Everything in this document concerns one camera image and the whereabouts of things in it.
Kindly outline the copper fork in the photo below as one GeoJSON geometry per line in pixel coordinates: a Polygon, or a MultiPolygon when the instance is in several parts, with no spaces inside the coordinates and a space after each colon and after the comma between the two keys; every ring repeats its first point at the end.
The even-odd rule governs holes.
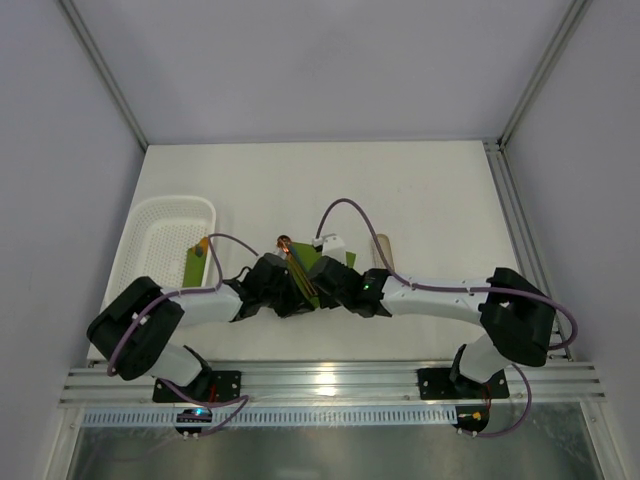
{"type": "Polygon", "coordinates": [[[306,297],[308,298],[315,297],[316,291],[313,285],[310,283],[309,279],[307,278],[305,271],[302,270],[295,262],[292,262],[291,256],[289,255],[288,250],[285,252],[285,254],[286,254],[287,266],[291,274],[293,275],[293,278],[297,286],[300,288],[300,290],[303,292],[303,294],[306,297]]]}

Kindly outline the green paper napkin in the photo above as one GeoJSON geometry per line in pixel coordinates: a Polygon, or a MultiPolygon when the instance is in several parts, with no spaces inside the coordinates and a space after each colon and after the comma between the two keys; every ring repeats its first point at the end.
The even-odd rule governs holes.
{"type": "MultiPolygon", "coordinates": [[[[322,255],[319,252],[317,252],[314,249],[314,247],[311,245],[311,241],[312,240],[309,243],[296,242],[296,241],[293,241],[293,240],[291,240],[291,241],[293,242],[298,254],[301,257],[301,260],[304,263],[304,267],[305,267],[305,270],[307,272],[307,277],[308,277],[309,270],[311,269],[313,264],[317,260],[320,259],[320,257],[322,255]]],[[[347,264],[346,265],[348,267],[353,267],[355,265],[356,255],[353,252],[348,251],[347,249],[346,249],[346,251],[347,251],[347,253],[346,253],[346,255],[347,255],[347,264]]],[[[293,284],[295,284],[297,286],[297,284],[296,284],[296,282],[295,282],[295,280],[294,280],[289,268],[288,268],[288,272],[289,272],[289,275],[292,277],[293,284]]],[[[323,308],[320,307],[318,293],[317,293],[317,295],[315,297],[307,298],[307,299],[310,300],[312,302],[312,304],[315,306],[315,310],[316,309],[323,309],[323,308]]]]}

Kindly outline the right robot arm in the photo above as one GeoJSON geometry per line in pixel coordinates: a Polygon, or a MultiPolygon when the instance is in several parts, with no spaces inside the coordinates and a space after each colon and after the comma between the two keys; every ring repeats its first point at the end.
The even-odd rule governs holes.
{"type": "Polygon", "coordinates": [[[546,364],[555,308],[517,272],[497,268],[486,280],[464,280],[419,288],[400,281],[387,269],[363,274],[323,256],[309,280],[331,306],[364,318],[421,315],[466,322],[483,329],[454,357],[448,381],[462,392],[478,392],[505,367],[546,364]]]}

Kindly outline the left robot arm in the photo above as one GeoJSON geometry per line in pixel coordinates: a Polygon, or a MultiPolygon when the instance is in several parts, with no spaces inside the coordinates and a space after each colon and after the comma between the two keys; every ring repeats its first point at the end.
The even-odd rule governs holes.
{"type": "Polygon", "coordinates": [[[218,374],[195,350],[171,342],[179,327],[233,323],[268,308],[281,318],[315,310],[287,262],[271,253],[258,258],[242,278],[213,287],[165,291],[148,276],[134,280],[89,325],[89,342],[108,361],[107,373],[132,381],[152,376],[161,386],[160,402],[229,402],[218,374]]]}

